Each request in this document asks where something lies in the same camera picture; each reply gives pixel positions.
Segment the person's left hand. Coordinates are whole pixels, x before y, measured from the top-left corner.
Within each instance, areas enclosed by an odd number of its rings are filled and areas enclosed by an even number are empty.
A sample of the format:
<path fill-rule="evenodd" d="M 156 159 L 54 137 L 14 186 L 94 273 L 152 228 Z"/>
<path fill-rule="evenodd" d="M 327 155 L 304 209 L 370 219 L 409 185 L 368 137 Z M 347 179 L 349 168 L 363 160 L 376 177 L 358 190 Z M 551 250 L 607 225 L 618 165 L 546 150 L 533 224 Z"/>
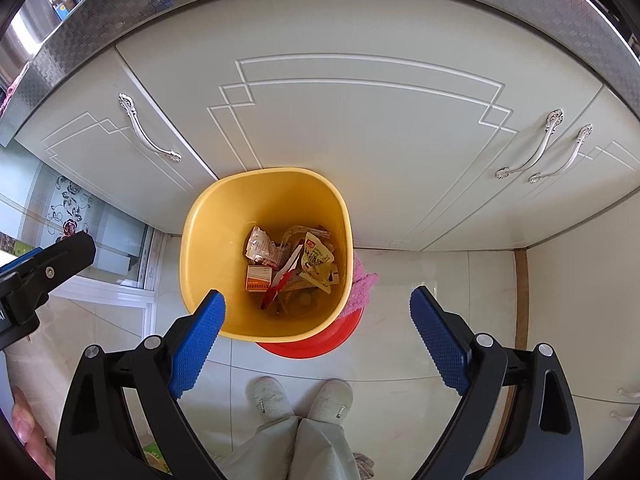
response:
<path fill-rule="evenodd" d="M 13 387 L 12 394 L 14 399 L 12 408 L 14 431 L 32 460 L 50 479 L 54 479 L 55 456 L 48 445 L 46 435 L 36 421 L 23 391 L 18 387 Z"/>

